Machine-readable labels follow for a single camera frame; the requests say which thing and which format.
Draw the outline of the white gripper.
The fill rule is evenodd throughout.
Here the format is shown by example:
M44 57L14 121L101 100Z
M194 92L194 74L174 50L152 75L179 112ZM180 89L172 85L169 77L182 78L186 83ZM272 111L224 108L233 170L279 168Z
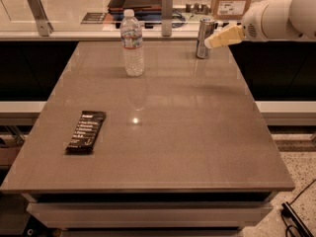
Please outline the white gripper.
M266 41L269 38L264 32L263 18L270 1L253 3L242 18L242 27L231 25L204 40L207 48L216 48L240 43L244 38L252 41Z

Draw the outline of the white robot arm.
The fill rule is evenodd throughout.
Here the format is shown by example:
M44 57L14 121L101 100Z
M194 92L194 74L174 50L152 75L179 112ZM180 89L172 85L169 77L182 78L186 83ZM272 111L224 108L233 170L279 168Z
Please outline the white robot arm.
M207 48L240 43L243 40L316 39L316 0L265 0L254 3L241 24L229 23L204 40Z

